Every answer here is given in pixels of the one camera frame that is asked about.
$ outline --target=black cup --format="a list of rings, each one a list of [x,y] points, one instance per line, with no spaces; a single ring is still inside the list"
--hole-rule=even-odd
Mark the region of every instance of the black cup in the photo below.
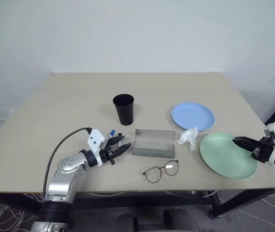
[[[120,94],[113,99],[119,121],[124,126],[133,123],[133,101],[134,98],[130,94]]]

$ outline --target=white tissue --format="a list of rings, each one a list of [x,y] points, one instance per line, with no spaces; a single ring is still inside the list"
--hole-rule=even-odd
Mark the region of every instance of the white tissue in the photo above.
[[[181,134],[180,138],[177,140],[177,143],[184,144],[186,142],[189,142],[189,149],[193,151],[194,149],[196,149],[197,135],[198,135],[198,129],[196,127],[188,129]]]

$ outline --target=glasses lens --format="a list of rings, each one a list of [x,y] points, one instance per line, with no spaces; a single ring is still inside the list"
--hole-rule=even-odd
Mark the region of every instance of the glasses lens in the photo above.
[[[156,183],[161,178],[161,171],[159,168],[151,168],[145,173],[146,179],[151,183]]]
[[[178,162],[171,161],[165,165],[165,170],[168,175],[176,175],[178,173]]]

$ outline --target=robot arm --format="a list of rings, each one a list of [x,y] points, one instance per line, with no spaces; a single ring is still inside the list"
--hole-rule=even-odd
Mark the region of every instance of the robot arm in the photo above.
[[[262,163],[275,164],[275,122],[264,129],[265,137],[259,141],[248,137],[235,137],[233,142],[239,147],[252,152],[251,157]]]
[[[75,155],[65,157],[58,163],[44,196],[38,220],[32,225],[31,232],[65,232],[71,223],[69,212],[74,201],[78,181],[90,167],[100,166],[124,153],[131,144],[124,144],[116,150],[111,146],[121,141],[124,136],[105,139],[99,130],[87,130],[90,150],[81,150]]]

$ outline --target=beige tabletop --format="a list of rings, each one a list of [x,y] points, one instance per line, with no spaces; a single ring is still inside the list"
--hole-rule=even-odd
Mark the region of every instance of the beige tabletop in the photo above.
[[[134,122],[119,123],[112,99],[120,93],[134,96]],[[212,110],[213,127],[200,132],[197,148],[178,145],[180,129],[171,118],[173,106],[197,102]],[[254,139],[263,136],[264,124],[230,81],[220,73],[59,73],[53,74],[0,128],[0,192],[41,192],[46,165],[58,142],[70,132],[92,127],[112,129],[133,142],[135,129],[175,131],[176,176],[163,174],[156,183],[146,183],[142,172],[168,159],[139,157],[131,149],[111,166],[90,169],[81,178],[78,191],[149,191],[189,189],[275,188],[275,166],[258,164],[248,179],[228,179],[214,173],[201,159],[199,144],[212,132],[226,132]],[[58,161],[87,149],[85,131],[60,147],[51,165],[49,180]]]

